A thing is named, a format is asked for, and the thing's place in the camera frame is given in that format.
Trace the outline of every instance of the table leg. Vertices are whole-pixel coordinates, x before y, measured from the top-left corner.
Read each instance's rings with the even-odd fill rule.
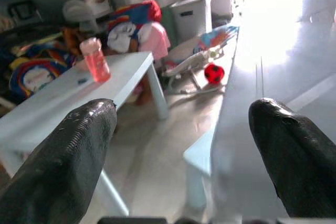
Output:
[[[120,197],[118,191],[112,184],[104,170],[98,179],[96,190],[94,191],[100,196],[105,206],[109,209],[110,216],[128,216],[129,210]]]
[[[202,173],[189,164],[186,164],[186,201],[192,208],[206,205]]]
[[[162,91],[159,79],[156,75],[153,64],[151,64],[151,66],[149,67],[147,74],[148,74],[149,83],[151,85],[154,102],[158,109],[159,118],[161,120],[165,120],[168,118],[168,115],[169,115],[168,105],[164,98],[163,91]]]
[[[22,158],[16,152],[5,148],[0,148],[0,160],[11,178],[23,164]]]

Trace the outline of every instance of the white table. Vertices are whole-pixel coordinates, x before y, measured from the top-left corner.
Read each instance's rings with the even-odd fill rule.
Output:
[[[95,83],[90,72],[73,67],[0,119],[0,160],[11,176],[23,163],[17,152],[31,152],[67,113],[98,98],[112,99],[117,109],[120,108],[145,73],[149,77],[159,118],[168,117],[168,107],[150,52],[108,56],[106,60],[112,74],[107,82]],[[78,84],[83,78],[88,81]],[[95,194],[111,209],[109,214],[128,215],[127,207],[104,170]]]

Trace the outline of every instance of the ball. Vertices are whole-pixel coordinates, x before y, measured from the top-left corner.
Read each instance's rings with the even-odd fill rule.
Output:
[[[224,78],[225,71],[222,67],[212,63],[204,69],[204,76],[210,84],[218,85]]]

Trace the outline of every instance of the water bottle cap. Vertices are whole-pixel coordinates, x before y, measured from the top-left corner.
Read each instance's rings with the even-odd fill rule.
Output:
[[[89,39],[83,41],[79,45],[79,48],[82,51],[83,55],[91,54],[91,53],[101,49],[100,39],[89,38]]]

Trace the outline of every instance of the colorful fabric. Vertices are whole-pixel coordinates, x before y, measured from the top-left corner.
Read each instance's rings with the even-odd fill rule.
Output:
[[[166,30],[157,22],[152,22],[148,26],[151,26],[151,32],[147,40],[140,44],[139,51],[151,51],[154,60],[166,57],[168,55],[168,48],[170,48],[170,41]]]
[[[31,45],[25,54],[30,59],[51,58],[66,65],[68,68],[72,67],[76,60],[76,56],[69,53],[64,45],[58,41],[53,41],[46,44]]]
[[[209,33],[202,34],[193,53],[196,54],[200,51],[206,51],[212,47],[223,45],[233,38],[238,31],[239,27],[237,26],[220,26]]]
[[[162,18],[161,9],[156,1],[145,1],[140,4],[123,7],[110,15],[109,31],[122,22],[132,22],[137,30],[143,24],[149,22],[160,22]]]
[[[9,88],[27,99],[68,69],[54,59],[33,59],[20,64],[12,73]]]

